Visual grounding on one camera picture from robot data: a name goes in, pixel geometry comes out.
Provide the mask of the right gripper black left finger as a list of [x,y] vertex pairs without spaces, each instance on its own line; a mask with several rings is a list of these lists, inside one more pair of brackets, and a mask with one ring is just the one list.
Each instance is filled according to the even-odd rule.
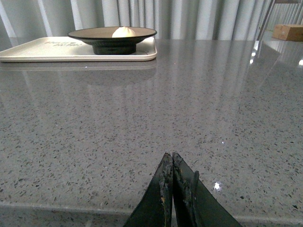
[[173,196],[173,159],[165,153],[141,201],[125,227],[170,227]]

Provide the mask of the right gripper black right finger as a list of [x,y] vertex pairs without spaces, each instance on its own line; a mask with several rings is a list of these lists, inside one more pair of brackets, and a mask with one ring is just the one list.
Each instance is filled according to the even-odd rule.
[[240,227],[184,159],[173,153],[173,200],[179,227]]

